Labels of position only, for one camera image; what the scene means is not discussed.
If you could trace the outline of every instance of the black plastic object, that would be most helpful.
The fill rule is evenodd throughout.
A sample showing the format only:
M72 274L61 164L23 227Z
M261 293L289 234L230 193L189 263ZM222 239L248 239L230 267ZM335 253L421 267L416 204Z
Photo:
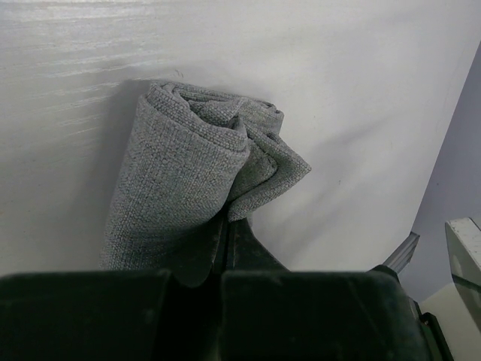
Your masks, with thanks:
M397 282L380 272L228 272L222 360L428 360Z
M428 359L383 267L288 272L225 214L162 266L0 278L0 360Z
M0 279L0 360L150 360L170 272Z
M426 312L420 316L419 320L422 323L422 332L431 351L432 361L454 361L437 318Z

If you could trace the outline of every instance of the folded cloth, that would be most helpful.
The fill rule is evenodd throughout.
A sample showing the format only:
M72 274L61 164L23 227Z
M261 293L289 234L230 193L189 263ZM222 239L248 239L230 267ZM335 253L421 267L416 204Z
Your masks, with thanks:
M267 102L153 83L138 101L101 267L155 268L226 203L240 220L296 184L310 166L280 139L282 121Z

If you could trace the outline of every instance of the gray fabric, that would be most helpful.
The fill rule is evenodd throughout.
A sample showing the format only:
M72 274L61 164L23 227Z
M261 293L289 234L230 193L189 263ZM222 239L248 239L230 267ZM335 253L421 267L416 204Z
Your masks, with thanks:
M228 203L240 220L310 170L272 104L158 81L141 96L107 220L101 267L155 268Z

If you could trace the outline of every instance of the gray towel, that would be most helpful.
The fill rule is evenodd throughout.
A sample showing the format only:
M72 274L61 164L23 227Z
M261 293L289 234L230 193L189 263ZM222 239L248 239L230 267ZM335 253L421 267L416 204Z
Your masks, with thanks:
M227 203L240 220L310 171L272 104L157 81L139 98L107 219L101 267L155 268Z

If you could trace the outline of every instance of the white panel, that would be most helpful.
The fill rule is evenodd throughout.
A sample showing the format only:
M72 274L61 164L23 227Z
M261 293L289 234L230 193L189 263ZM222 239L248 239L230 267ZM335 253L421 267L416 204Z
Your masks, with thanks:
M419 305L436 316L456 361L473 361L481 355L481 332L460 297L456 285L447 284Z
M254 217L296 269L407 237L481 39L472 0L0 0L0 273L93 268L143 79L263 98L313 166Z
M478 268L481 268L481 231L477 225L469 218L452 220L449 225L472 261L477 264Z

